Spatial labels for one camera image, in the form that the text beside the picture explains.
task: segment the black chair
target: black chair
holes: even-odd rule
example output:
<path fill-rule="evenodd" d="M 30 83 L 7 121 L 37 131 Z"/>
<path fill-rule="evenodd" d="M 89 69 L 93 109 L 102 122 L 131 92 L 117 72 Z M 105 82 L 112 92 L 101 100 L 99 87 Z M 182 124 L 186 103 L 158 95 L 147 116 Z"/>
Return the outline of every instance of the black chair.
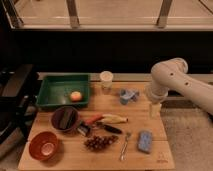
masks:
<path fill-rule="evenodd" d="M 0 72 L 0 144 L 17 128 L 27 139 L 26 121 L 36 113 L 26 115 L 27 107 L 35 102 L 34 90 L 38 79 L 33 65 L 21 65 L 11 74 L 7 69 Z"/>

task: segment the wooden cutting board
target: wooden cutting board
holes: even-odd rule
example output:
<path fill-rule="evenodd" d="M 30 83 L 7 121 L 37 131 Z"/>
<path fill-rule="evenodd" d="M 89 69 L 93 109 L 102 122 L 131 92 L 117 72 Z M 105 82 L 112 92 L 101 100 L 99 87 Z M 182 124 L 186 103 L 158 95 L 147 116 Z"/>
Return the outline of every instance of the wooden cutting board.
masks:
<path fill-rule="evenodd" d="M 91 98 L 87 108 L 79 109 L 79 115 L 86 119 L 98 113 L 111 113 L 128 117 L 127 123 L 113 124 L 124 133 L 118 135 L 118 140 L 107 149 L 92 152 L 84 146 L 86 137 L 81 134 L 61 133 L 56 131 L 50 122 L 53 112 L 40 111 L 33 123 L 28 142 L 24 148 L 19 170 L 162 170 L 174 169 L 174 162 L 167 141 L 164 126 L 160 115 L 149 116 L 149 104 L 143 94 L 142 82 L 114 82 L 108 94 L 102 92 L 99 82 L 91 83 Z M 137 102 L 129 101 L 122 105 L 119 101 L 121 88 L 137 89 L 140 96 Z M 145 154 L 137 149 L 139 132 L 151 131 L 153 142 L 150 154 Z M 51 159 L 45 162 L 34 160 L 29 155 L 29 144 L 32 138 L 42 132 L 52 131 L 60 140 L 59 149 Z M 125 132 L 130 131 L 130 137 L 124 161 L 119 161 L 120 152 L 125 139 Z M 103 129 L 92 130 L 94 135 L 111 135 Z"/>

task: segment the fork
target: fork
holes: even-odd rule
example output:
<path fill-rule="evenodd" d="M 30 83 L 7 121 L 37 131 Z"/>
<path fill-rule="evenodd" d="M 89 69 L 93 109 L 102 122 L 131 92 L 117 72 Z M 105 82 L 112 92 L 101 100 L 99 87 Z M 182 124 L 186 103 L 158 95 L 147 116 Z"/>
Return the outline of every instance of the fork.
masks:
<path fill-rule="evenodd" d="M 131 136 L 131 132 L 126 132 L 125 142 L 123 144 L 123 147 L 122 147 L 122 150 L 121 150 L 121 155 L 120 155 L 120 158 L 119 158 L 120 161 L 124 160 L 124 155 L 125 155 L 125 152 L 126 152 L 126 147 L 127 147 L 128 141 L 130 139 L 130 136 Z"/>

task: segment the floor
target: floor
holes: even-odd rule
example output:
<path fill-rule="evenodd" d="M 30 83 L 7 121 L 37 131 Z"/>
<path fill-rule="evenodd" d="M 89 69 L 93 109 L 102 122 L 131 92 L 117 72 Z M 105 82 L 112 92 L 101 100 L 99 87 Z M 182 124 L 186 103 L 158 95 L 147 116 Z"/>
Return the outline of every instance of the floor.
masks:
<path fill-rule="evenodd" d="M 212 171 L 213 123 L 207 113 L 183 100 L 171 100 L 163 106 L 161 116 L 174 157 L 175 170 Z M 2 170 L 17 171 L 24 144 L 20 131 L 16 130 L 0 146 Z"/>

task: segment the grapes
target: grapes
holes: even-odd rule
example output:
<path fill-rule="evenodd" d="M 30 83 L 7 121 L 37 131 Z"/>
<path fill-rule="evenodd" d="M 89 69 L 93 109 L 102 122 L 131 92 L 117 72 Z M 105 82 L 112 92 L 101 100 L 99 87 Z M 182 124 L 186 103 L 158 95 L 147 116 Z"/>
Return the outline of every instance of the grapes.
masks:
<path fill-rule="evenodd" d="M 111 135 L 111 136 L 93 136 L 90 139 L 87 139 L 84 142 L 84 145 L 92 150 L 92 151 L 99 151 L 107 148 L 109 145 L 113 144 L 115 141 L 117 141 L 118 136 Z"/>

